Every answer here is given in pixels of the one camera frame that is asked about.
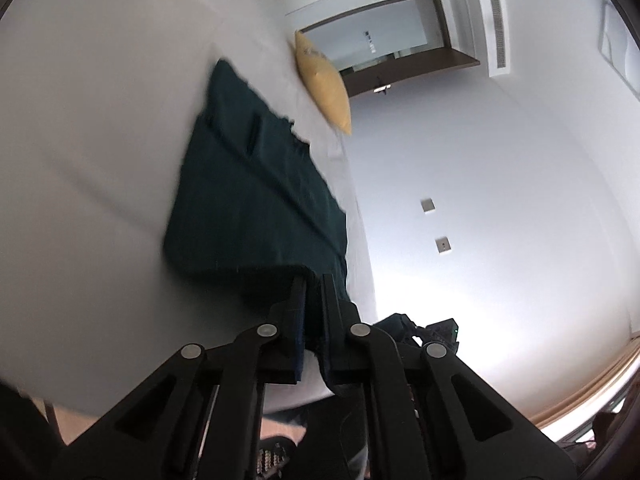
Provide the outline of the dark green cloth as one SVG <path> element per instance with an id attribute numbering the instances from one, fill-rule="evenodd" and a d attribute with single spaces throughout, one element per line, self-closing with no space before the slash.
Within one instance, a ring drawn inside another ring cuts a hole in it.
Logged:
<path id="1" fill-rule="evenodd" d="M 338 303 L 348 306 L 347 252 L 347 216 L 308 143 L 219 60 L 194 122 L 163 241 L 166 261 L 183 278 L 238 291 L 243 307 L 212 309 L 219 318 L 216 339 L 234 336 L 250 315 L 267 314 L 302 278 L 309 325 L 296 348 L 313 353 L 318 379 L 346 396 L 352 388 L 330 362 L 317 289 L 327 276 Z"/>

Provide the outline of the black mesh office chair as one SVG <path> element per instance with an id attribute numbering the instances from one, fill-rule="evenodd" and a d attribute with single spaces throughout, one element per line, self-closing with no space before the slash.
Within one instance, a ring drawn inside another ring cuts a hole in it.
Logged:
<path id="1" fill-rule="evenodd" d="M 296 443 L 285 436 L 273 436 L 259 441 L 256 474 L 258 480 L 281 479 L 283 469 L 296 454 Z"/>

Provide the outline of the yellow pillow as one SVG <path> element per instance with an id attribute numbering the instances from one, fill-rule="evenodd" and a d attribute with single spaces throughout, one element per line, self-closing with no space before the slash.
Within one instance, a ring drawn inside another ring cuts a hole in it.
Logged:
<path id="1" fill-rule="evenodd" d="M 300 78 L 326 120 L 352 134 L 349 97 L 340 72 L 300 30 L 294 34 L 295 62 Z"/>

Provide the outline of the white bed sheet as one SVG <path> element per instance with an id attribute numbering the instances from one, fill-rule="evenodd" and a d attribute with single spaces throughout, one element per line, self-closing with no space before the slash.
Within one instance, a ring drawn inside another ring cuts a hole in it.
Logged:
<path id="1" fill-rule="evenodd" d="M 1 20 L 1 376 L 100 416 L 175 351 L 257 323 L 169 270 L 179 168 L 220 58 L 345 211 L 347 290 L 376 317 L 344 138 L 300 80 L 274 0 L 13 0 Z"/>

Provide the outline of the lower wall switch plate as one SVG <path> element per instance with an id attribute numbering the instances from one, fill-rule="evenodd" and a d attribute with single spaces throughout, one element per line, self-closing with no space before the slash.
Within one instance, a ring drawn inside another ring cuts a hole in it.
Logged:
<path id="1" fill-rule="evenodd" d="M 439 252 L 449 252 L 451 249 L 450 241 L 446 236 L 439 237 L 437 240 L 435 240 L 435 243 Z"/>

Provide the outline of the wall switch plate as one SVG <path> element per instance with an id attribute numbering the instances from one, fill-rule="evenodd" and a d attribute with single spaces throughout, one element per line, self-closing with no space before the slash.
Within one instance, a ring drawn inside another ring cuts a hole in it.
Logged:
<path id="1" fill-rule="evenodd" d="M 435 204 L 431 198 L 426 198 L 425 200 L 421 200 L 422 210 L 427 214 L 435 209 Z"/>
<path id="2" fill-rule="evenodd" d="M 450 241 L 446 236 L 439 237 L 437 240 L 435 240 L 435 243 L 439 252 L 449 252 L 451 249 Z"/>

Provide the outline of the upper wall switch plate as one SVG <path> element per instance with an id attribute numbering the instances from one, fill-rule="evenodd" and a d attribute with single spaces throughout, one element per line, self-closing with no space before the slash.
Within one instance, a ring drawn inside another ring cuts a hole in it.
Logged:
<path id="1" fill-rule="evenodd" d="M 435 209 L 435 204 L 431 198 L 426 198 L 425 200 L 421 200 L 422 210 L 427 214 Z"/>

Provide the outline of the dark wood door frame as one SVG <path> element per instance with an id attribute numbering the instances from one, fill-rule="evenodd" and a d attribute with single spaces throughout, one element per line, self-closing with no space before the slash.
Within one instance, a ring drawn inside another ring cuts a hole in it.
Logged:
<path id="1" fill-rule="evenodd" d="M 383 0 L 302 29 L 340 73 L 347 94 L 480 65 L 454 48 L 442 0 Z"/>

